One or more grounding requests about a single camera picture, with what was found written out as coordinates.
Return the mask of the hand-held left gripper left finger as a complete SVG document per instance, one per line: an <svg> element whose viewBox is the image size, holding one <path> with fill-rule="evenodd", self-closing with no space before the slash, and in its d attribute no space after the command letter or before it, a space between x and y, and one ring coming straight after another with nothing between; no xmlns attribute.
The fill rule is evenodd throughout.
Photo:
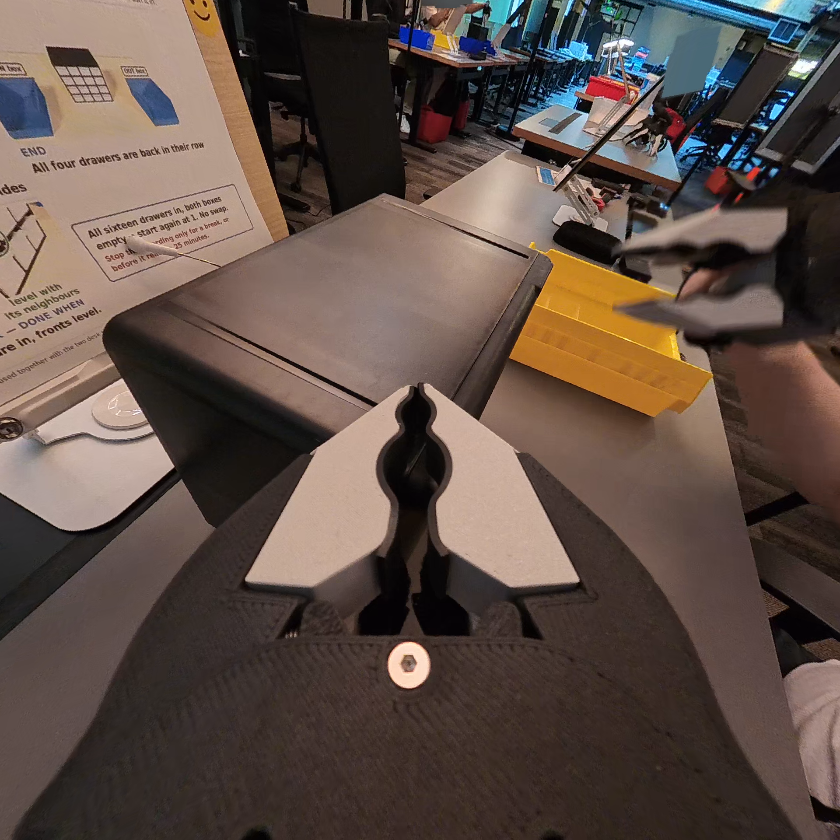
<svg viewBox="0 0 840 840"><path fill-rule="evenodd" d="M250 590L327 602L341 618L382 590L379 559L396 535L384 454L405 432L404 386L316 448L248 570Z"/></svg>

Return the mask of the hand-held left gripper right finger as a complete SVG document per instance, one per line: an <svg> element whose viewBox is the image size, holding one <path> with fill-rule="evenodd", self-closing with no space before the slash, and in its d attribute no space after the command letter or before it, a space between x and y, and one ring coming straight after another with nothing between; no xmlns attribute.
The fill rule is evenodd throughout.
<svg viewBox="0 0 840 840"><path fill-rule="evenodd" d="M440 594L479 615L495 602L576 589L581 577L520 453L433 386L418 394L443 460L427 520Z"/></svg>

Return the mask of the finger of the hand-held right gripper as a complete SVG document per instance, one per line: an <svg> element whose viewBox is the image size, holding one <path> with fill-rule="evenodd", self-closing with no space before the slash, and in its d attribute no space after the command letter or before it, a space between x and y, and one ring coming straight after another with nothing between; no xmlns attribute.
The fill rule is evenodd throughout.
<svg viewBox="0 0 840 840"><path fill-rule="evenodd" d="M762 282L734 277L720 293L697 292L687 299L650 299L617 304L614 311L642 322L669 327L700 339L777 329L784 324L779 293Z"/></svg>
<svg viewBox="0 0 840 840"><path fill-rule="evenodd" d="M616 247L616 255L663 265L728 266L772 253L788 223L784 206L712 208L636 234Z"/></svg>

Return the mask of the yellow storage bin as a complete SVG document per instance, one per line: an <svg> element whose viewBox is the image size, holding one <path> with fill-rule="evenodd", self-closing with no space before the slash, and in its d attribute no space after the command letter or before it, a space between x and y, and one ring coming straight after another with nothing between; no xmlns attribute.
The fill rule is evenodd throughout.
<svg viewBox="0 0 840 840"><path fill-rule="evenodd" d="M712 374L683 359L676 330L618 310L673 292L556 249L540 255L552 269L512 361L649 417L682 413L698 398Z"/></svg>

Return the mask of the black drawer cabinet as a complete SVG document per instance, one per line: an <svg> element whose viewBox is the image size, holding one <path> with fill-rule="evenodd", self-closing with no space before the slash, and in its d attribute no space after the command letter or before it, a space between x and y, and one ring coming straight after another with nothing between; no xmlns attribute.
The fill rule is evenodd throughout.
<svg viewBox="0 0 840 840"><path fill-rule="evenodd" d="M551 269L381 195L120 313L103 342L218 527L405 385L480 418Z"/></svg>

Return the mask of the person's right forearm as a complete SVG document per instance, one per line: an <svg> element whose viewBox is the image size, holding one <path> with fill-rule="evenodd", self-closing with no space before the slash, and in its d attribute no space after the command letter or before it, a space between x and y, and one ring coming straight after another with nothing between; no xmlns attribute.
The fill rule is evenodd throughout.
<svg viewBox="0 0 840 840"><path fill-rule="evenodd" d="M724 351L749 429L776 468L839 523L839 386L804 342Z"/></svg>

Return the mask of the person's right hand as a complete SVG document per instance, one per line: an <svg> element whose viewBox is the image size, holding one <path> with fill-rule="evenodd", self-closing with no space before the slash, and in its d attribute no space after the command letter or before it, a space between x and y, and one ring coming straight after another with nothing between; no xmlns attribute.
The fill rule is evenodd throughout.
<svg viewBox="0 0 840 840"><path fill-rule="evenodd" d="M726 284L729 274L729 271L722 269L693 270L679 289L677 299L684 300L697 294L717 294L718 290Z"/></svg>

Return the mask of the black case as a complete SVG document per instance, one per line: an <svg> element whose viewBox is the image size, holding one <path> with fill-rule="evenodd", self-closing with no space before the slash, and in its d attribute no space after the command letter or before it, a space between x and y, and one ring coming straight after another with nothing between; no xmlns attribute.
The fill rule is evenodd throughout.
<svg viewBox="0 0 840 840"><path fill-rule="evenodd" d="M623 245L622 239L571 219L557 227L553 242L579 257L604 265L611 265L615 261Z"/></svg>

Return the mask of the tilted sign on white stand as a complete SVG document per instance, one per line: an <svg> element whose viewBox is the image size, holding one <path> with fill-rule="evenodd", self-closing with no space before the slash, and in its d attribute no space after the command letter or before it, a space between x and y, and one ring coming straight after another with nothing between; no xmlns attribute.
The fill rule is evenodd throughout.
<svg viewBox="0 0 840 840"><path fill-rule="evenodd" d="M667 111L658 104L663 84L664 77L649 74L634 98L627 93L620 101L592 104L582 129L591 142L581 157L562 170L563 177L554 187L555 191L562 192L583 224L603 229L598 220L602 212L598 204L600 188L594 185L593 172L585 174L595 165L596 156L604 151L615 151L624 156L643 155L646 161L653 161L659 148L666 143L670 120Z"/></svg>

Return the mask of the red storage bin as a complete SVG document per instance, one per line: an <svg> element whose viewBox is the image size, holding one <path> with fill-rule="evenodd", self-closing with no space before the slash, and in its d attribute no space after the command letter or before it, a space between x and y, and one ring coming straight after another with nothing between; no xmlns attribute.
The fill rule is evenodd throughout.
<svg viewBox="0 0 840 840"><path fill-rule="evenodd" d="M416 139L425 144L437 144L447 140L453 117L435 111L430 105L423 105L420 111Z"/></svg>
<svg viewBox="0 0 840 840"><path fill-rule="evenodd" d="M625 82L608 76L592 76L584 89L584 94L592 100L604 98L616 102L628 95L629 102L632 103L638 99L639 91L639 86L633 84L631 80Z"/></svg>

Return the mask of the white board base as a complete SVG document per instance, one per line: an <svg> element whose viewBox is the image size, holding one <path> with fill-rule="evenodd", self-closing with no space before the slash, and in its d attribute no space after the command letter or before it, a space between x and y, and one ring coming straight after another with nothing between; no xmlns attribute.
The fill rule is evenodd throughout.
<svg viewBox="0 0 840 840"><path fill-rule="evenodd" d="M123 380L1 445L1 492L60 530L115 519L174 466Z"/></svg>

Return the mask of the black office chair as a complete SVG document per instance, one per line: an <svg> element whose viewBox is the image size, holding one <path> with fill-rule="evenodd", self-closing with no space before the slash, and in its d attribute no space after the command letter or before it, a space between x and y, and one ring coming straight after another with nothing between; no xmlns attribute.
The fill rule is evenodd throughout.
<svg viewBox="0 0 840 840"><path fill-rule="evenodd" d="M331 213L381 194L403 199L386 19L363 22L290 10Z"/></svg>
<svg viewBox="0 0 840 840"><path fill-rule="evenodd" d="M298 11L299 3L216 1L215 7L280 203L305 213L310 206L283 193L276 172L277 161L296 156L297 173L289 188L299 193L303 170L310 160L320 159L318 148L309 140L312 128L309 125L308 98L301 78L298 42L291 19L291 12ZM273 105L278 106L284 120L297 119L300 130L297 140L278 148L272 133Z"/></svg>

